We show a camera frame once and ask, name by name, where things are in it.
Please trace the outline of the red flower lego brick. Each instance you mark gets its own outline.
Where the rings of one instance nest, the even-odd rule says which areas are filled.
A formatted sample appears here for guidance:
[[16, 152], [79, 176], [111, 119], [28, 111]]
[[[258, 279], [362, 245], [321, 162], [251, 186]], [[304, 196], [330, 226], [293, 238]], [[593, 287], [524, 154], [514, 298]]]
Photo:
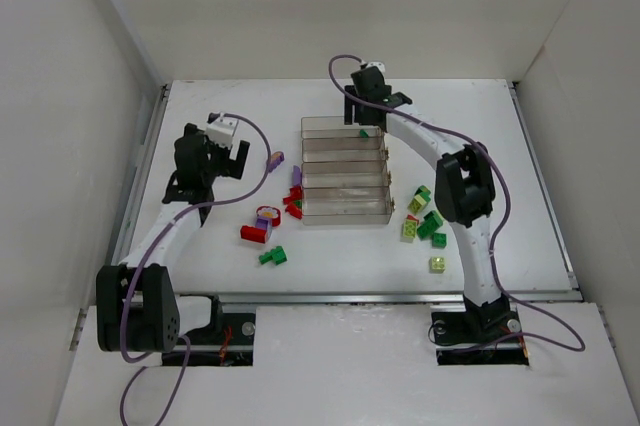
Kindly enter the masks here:
[[268, 220], [273, 227], [278, 227], [281, 223], [281, 211], [273, 206], [263, 205], [256, 209], [259, 218]]

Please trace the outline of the red rectangular lego brick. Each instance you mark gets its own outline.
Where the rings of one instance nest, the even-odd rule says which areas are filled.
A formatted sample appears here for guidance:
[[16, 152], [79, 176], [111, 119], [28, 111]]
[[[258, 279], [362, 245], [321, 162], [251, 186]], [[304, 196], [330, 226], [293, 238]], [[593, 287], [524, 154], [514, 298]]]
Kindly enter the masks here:
[[245, 241], [265, 244], [268, 241], [269, 232], [260, 227], [243, 225], [240, 228], [240, 237]]

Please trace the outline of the purple lotus lego brick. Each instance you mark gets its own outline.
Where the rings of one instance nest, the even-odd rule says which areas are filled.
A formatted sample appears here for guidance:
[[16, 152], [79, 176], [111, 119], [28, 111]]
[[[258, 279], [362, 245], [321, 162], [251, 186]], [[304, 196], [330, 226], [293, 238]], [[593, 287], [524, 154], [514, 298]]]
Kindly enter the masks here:
[[264, 233], [263, 242], [266, 243], [269, 241], [272, 234], [272, 219], [265, 216], [258, 216], [256, 218], [255, 227], [260, 229]]

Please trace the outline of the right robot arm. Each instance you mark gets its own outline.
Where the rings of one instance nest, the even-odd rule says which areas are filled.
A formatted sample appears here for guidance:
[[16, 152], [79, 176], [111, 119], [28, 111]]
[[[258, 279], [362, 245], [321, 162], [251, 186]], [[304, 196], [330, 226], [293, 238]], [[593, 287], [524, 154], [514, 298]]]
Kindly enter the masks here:
[[392, 91], [377, 65], [361, 64], [351, 80], [345, 87], [344, 121], [380, 127], [434, 169], [435, 206], [452, 227], [463, 269], [465, 311], [456, 316], [462, 340], [493, 339], [509, 321], [511, 308], [492, 265], [490, 216], [496, 191], [486, 149], [428, 127], [412, 100]]

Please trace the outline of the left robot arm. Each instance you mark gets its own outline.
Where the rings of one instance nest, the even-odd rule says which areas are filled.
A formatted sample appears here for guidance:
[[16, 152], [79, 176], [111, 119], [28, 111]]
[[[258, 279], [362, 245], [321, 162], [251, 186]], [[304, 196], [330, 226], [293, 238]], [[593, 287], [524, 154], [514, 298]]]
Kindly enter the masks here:
[[178, 296], [171, 271], [204, 226], [218, 177], [241, 179], [250, 144], [233, 142], [239, 120], [220, 114], [204, 128], [188, 123], [174, 143], [175, 170], [144, 240], [96, 276], [97, 339], [103, 351], [168, 353], [179, 338], [209, 326], [211, 296]]

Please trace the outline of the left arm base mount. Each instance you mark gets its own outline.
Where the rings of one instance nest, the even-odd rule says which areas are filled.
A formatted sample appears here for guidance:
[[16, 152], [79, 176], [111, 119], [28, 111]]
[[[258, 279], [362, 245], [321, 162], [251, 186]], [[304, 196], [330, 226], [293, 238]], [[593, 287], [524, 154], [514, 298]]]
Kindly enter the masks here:
[[191, 330], [187, 337], [191, 367], [250, 367], [254, 359], [256, 314], [221, 313], [210, 325]]

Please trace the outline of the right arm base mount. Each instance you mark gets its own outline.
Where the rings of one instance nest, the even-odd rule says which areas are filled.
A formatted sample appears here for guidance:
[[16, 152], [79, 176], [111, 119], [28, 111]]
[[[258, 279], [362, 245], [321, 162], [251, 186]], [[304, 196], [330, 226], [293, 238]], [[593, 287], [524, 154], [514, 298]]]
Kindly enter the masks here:
[[516, 311], [486, 330], [474, 330], [463, 311], [436, 310], [431, 320], [428, 337], [439, 366], [529, 365], [524, 340], [511, 337], [521, 331]]

